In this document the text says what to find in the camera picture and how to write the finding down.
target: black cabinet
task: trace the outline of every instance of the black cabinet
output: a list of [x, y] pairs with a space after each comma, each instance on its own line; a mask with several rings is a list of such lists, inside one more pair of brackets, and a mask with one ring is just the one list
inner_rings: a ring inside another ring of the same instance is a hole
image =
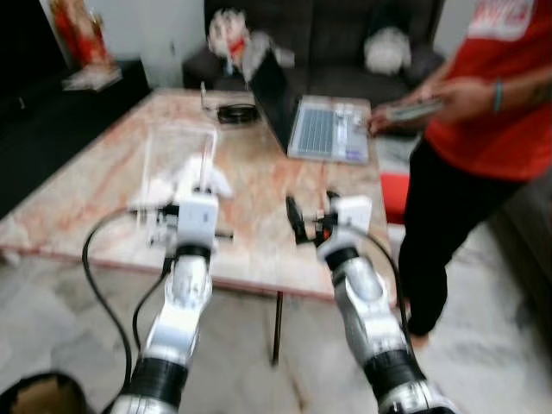
[[100, 92], [54, 88], [0, 125], [0, 178], [5, 183], [0, 217], [150, 92], [139, 60], [119, 63], [122, 80], [109, 88]]

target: dark gray sofa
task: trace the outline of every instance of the dark gray sofa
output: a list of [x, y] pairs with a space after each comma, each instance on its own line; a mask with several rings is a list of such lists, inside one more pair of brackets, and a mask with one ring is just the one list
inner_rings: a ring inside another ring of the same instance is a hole
[[[295, 53], [286, 75], [297, 93], [361, 97], [372, 105], [404, 96], [443, 62], [432, 49], [443, 0], [205, 0], [205, 27], [218, 9], [245, 10], [252, 30], [269, 33]], [[363, 45], [377, 25], [394, 16], [410, 34], [412, 68], [399, 76], [364, 68]], [[243, 79], [223, 75], [223, 62], [203, 47], [183, 63], [184, 87], [243, 90]]]
[[519, 191], [490, 224], [552, 349], [552, 169]]

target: laptop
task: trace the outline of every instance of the laptop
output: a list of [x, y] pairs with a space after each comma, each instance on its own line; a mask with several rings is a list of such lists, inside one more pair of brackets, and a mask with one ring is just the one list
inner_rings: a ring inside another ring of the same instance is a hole
[[289, 157], [368, 163], [365, 111], [296, 95], [272, 51], [249, 81], [249, 89]]

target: cable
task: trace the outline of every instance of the cable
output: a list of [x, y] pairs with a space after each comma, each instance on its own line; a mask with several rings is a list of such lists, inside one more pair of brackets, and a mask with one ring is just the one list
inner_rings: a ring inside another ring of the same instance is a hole
[[250, 103], [234, 103], [232, 105], [222, 105], [216, 110], [216, 115], [220, 123], [229, 123], [233, 125], [242, 125], [255, 122], [259, 119], [259, 111]]
[[[90, 262], [88, 260], [88, 250], [90, 249], [90, 245], [91, 245], [92, 239], [94, 238], [94, 235], [96, 235], [96, 233], [100, 229], [102, 229], [105, 225], [115, 221], [117, 218], [126, 216], [128, 214], [137, 214], [138, 212], [148, 213], [152, 211], [160, 211], [168, 207], [169, 206], [147, 207], [147, 208], [140, 208], [140, 209], [125, 208], [125, 209], [116, 210], [113, 213], [102, 218], [99, 222], [97, 222], [94, 225], [91, 232], [86, 237], [86, 241], [83, 246], [82, 261], [83, 261], [83, 268], [85, 270], [86, 280], [88, 281], [88, 284], [90, 285], [92, 291], [94, 292], [94, 295], [96, 296], [97, 301], [102, 305], [103, 309], [106, 311], [111, 321], [116, 326], [117, 332], [121, 337], [122, 347], [124, 349], [124, 356], [125, 356], [124, 381], [122, 383], [121, 389], [123, 389], [130, 382], [130, 374], [132, 373], [132, 350], [130, 348], [129, 338], [127, 337], [127, 334], [124, 330], [124, 327], [121, 324], [121, 321], [119, 320], [115, 312], [111, 309], [107, 300], [104, 298], [104, 295], [100, 292], [99, 288], [97, 287], [96, 281], [94, 280], [94, 276], [92, 275], [92, 272], [90, 269]], [[115, 403], [115, 399], [116, 399], [116, 396], [102, 410], [102, 414], [106, 414], [110, 411], [111, 407]]]
[[171, 265], [173, 263], [173, 258], [165, 258], [165, 261], [163, 262], [163, 270], [161, 271], [161, 274], [157, 280], [155, 280], [155, 283], [147, 290], [147, 292], [144, 294], [144, 296], [140, 299], [140, 302], [135, 307], [135, 311], [132, 314], [132, 335], [135, 338], [135, 345], [138, 348], [138, 353], [141, 352], [141, 341], [140, 341], [140, 334], [138, 333], [138, 316], [140, 314], [141, 307], [147, 302], [149, 297], [154, 293], [157, 288], [160, 286], [160, 284], [165, 280], [166, 276], [171, 272]]
[[211, 119], [216, 119], [220, 123], [232, 125], [244, 125], [255, 122], [259, 119], [259, 111], [255, 105], [250, 103], [233, 103], [231, 105], [221, 105], [210, 107], [205, 103], [207, 90], [205, 83], [201, 83], [201, 109]]
[[[311, 219], [309, 221], [312, 222], [312, 223], [317, 223], [318, 222], [317, 219]], [[398, 308], [400, 310], [400, 322], [401, 322], [401, 325], [402, 325], [401, 329], [403, 330], [403, 334], [405, 335], [409, 353], [411, 354], [414, 362], [416, 363], [417, 369], [421, 370], [419, 364], [417, 363], [416, 355], [414, 354], [414, 348], [412, 347], [411, 334], [410, 334], [410, 332], [408, 331], [408, 328], [407, 328], [408, 320], [406, 318], [405, 294], [403, 293], [403, 286], [402, 286], [401, 281], [400, 281], [398, 267], [395, 264], [395, 260], [393, 260], [391, 255], [387, 252], [386, 248], [380, 243], [380, 241], [378, 241], [378, 239], [376, 239], [370, 233], [366, 233], [365, 231], [363, 231], [361, 229], [358, 229], [355, 226], [351, 226], [351, 225], [337, 224], [337, 223], [333, 223], [333, 225], [334, 225], [334, 227], [337, 227], [337, 228], [348, 229], [350, 231], [353, 231], [355, 234], [360, 235], [363, 238], [368, 239], [369, 241], [371, 241], [378, 248], [378, 250], [381, 253], [383, 253], [383, 255], [386, 257], [387, 261], [391, 265], [391, 268], [393, 270], [393, 276], [395, 278], [395, 287], [396, 287], [396, 290], [397, 290], [397, 302], [398, 302]]]

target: red t-shirt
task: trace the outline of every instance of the red t-shirt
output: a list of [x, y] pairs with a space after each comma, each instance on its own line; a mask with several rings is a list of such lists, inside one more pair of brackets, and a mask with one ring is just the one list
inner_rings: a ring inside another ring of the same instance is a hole
[[[552, 0], [481, 0], [448, 78], [507, 82], [552, 64]], [[426, 139], [440, 156], [475, 175], [526, 180], [552, 161], [552, 105], [456, 124], [432, 121]]]

